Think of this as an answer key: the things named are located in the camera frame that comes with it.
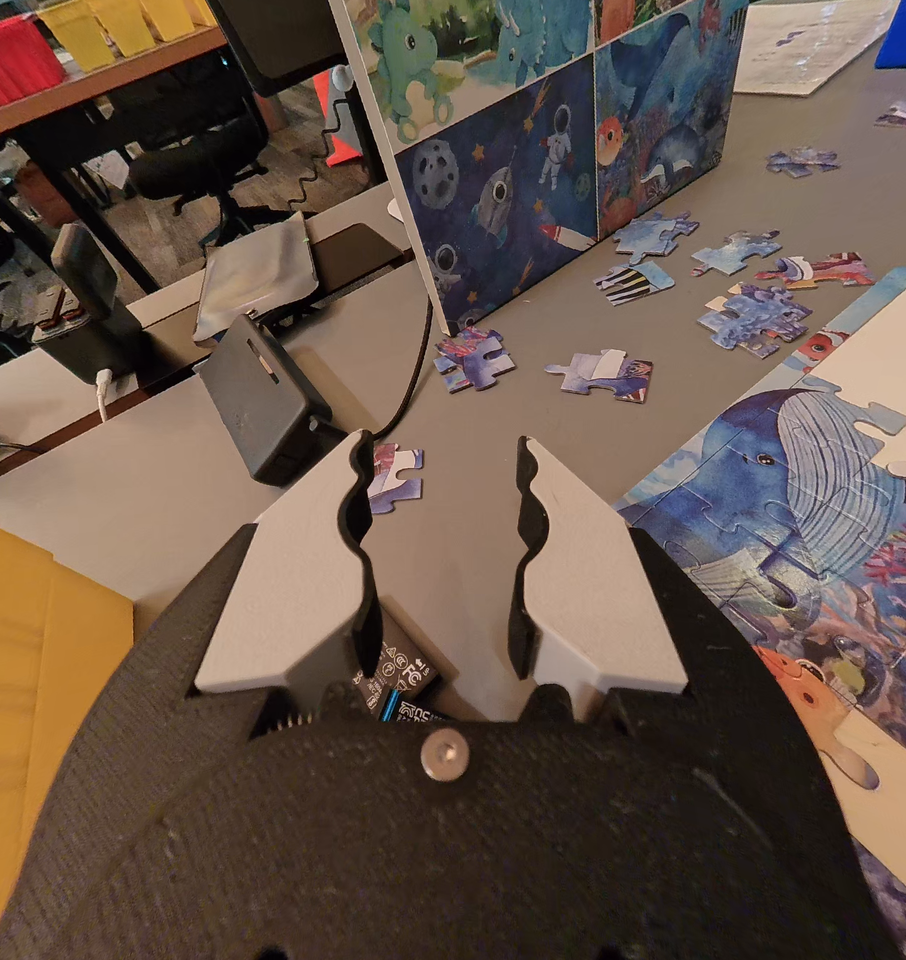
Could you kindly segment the orange floor object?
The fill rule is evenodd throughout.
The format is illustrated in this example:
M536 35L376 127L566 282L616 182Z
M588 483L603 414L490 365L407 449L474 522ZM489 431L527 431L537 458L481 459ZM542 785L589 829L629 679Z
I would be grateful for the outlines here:
M327 166L362 159L363 150L347 96L355 92L351 69L347 65L333 67L315 79L315 89L328 130Z

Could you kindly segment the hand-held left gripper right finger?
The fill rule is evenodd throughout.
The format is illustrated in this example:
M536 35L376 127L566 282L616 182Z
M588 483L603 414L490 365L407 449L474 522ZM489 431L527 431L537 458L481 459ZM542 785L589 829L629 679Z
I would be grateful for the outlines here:
M507 651L586 722L614 689L679 694L688 677L627 523L539 441L517 444L518 533Z

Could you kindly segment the black monitor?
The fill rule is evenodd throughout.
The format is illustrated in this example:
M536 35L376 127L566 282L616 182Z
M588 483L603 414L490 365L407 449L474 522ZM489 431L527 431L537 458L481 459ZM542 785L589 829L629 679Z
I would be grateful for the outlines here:
M328 1L209 1L256 93L270 97L348 62Z

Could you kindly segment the large yellow storage bin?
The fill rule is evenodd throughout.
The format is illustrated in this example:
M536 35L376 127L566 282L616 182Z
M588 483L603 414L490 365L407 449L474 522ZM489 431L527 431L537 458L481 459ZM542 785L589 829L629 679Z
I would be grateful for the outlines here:
M65 752L133 638L129 598L0 527L0 917Z

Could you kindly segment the ocean jigsaw puzzle board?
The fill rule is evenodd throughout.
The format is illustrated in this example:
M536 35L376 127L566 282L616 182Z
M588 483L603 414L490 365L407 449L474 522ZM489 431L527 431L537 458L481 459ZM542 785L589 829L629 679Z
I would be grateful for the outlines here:
M906 958L906 268L616 505L760 655Z

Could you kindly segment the white patch blue puzzle piece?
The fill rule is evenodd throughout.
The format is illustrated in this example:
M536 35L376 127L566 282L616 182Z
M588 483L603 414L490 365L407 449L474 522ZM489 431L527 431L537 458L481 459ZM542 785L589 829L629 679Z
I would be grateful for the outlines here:
M653 364L629 359L622 350L576 352L566 365L549 364L544 372L562 376L560 389L565 393L589 396L591 390L606 390L621 402L642 404L646 400Z

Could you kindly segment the black charging hub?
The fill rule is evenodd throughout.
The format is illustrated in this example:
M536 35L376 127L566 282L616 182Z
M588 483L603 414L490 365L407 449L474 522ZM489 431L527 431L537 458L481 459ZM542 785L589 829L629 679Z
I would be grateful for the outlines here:
M291 484L345 432L273 334L239 316L197 366L221 421L255 481Z

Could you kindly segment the pile of loose puzzle pieces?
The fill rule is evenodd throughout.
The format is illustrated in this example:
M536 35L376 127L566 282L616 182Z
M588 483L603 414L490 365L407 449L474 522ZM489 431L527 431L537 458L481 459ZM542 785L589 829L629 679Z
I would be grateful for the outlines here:
M680 236L690 236L698 227L686 214L665 218L653 213L634 218L611 234L619 253L627 255L634 270L650 257L666 257ZM753 232L737 230L720 246L704 247L691 255L690 275L710 272L732 278L747 268L750 258L769 258L781 251L777 229ZM867 287L875 282L864 259L856 252L842 251L812 261L800 255L775 260L771 270L755 278L768 285L739 283L724 296L711 301L698 323L711 334L712 342L727 351L741 349L755 358L775 353L779 343L795 342L808 328L811 310L795 300L795 293L836 282L844 287Z

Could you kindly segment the wooden table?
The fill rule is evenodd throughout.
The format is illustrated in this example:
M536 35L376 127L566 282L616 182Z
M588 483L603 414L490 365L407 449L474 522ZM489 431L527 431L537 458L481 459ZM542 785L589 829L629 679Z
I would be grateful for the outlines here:
M184 63L227 47L219 26L203 27L132 57L114 61L80 77L0 106L0 138L11 138L50 182L110 256L146 294L160 284L125 245L119 234L77 187L72 170L86 160L123 147L136 139L121 136L110 122L94 122L91 133L79 133L78 116L92 119L89 106L99 97L142 82Z

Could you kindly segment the red storage bin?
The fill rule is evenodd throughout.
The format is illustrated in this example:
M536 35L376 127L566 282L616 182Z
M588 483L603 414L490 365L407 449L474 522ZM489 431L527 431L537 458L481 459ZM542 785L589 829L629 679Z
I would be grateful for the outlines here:
M0 108L65 79L64 67L32 19L0 21Z

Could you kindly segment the striped fish puzzle piece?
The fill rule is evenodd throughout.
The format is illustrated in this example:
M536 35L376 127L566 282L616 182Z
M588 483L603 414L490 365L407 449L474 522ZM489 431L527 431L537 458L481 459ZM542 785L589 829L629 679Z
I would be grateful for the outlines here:
M612 306L625 306L650 295L672 289L675 281L651 262L621 265L594 280L594 285Z

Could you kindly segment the silver foil pouch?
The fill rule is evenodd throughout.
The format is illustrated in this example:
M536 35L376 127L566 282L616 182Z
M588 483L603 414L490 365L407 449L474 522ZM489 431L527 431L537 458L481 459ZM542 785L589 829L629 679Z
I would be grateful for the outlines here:
M194 342L209 346L237 317L259 318L275 308L308 299L318 287L306 220L301 212L295 212L209 255Z

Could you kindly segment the illustrated puzzle box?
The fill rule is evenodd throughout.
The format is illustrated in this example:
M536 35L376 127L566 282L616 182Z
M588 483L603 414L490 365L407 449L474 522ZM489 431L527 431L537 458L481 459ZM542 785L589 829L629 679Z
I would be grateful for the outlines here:
M330 6L446 332L721 160L747 1Z

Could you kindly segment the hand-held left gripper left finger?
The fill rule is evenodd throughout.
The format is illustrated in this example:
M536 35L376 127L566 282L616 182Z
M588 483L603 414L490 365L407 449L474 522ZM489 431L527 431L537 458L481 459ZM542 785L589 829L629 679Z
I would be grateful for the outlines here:
M321 695L375 673L382 610L363 537L373 439L347 435L257 519L195 676L203 693Z

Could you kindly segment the purple fan coral puzzle piece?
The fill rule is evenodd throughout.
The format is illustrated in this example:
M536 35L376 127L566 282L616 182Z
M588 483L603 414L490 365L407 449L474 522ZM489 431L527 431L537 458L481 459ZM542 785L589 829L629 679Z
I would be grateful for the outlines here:
M392 513L397 502L422 498L418 471L424 464L421 448L405 449L395 442L377 443L373 450L374 476L367 488L371 514Z

